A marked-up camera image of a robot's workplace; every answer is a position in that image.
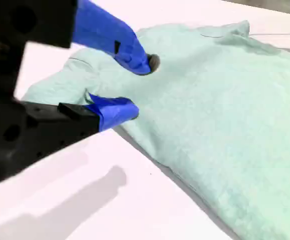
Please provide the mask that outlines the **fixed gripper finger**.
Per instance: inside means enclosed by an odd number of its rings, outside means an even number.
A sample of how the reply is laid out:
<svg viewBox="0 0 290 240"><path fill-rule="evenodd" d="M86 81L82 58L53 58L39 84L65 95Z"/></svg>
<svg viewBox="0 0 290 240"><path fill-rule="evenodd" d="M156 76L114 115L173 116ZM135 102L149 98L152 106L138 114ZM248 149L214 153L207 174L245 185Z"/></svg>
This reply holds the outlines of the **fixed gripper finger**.
<svg viewBox="0 0 290 240"><path fill-rule="evenodd" d="M128 98L105 98L90 93L83 105L22 101L24 122L12 126L12 169L23 170L37 161L87 137L116 127L139 115Z"/></svg>

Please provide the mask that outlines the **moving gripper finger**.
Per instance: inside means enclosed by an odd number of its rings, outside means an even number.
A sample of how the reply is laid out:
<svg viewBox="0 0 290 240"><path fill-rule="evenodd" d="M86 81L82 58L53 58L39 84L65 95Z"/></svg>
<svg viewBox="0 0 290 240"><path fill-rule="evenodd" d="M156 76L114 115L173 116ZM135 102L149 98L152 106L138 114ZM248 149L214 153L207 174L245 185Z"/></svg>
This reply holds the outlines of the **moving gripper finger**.
<svg viewBox="0 0 290 240"><path fill-rule="evenodd" d="M160 64L159 56L146 53L125 22L89 0L1 0L0 31L9 47L2 73L19 71L29 41L100 50L136 75L151 74Z"/></svg>

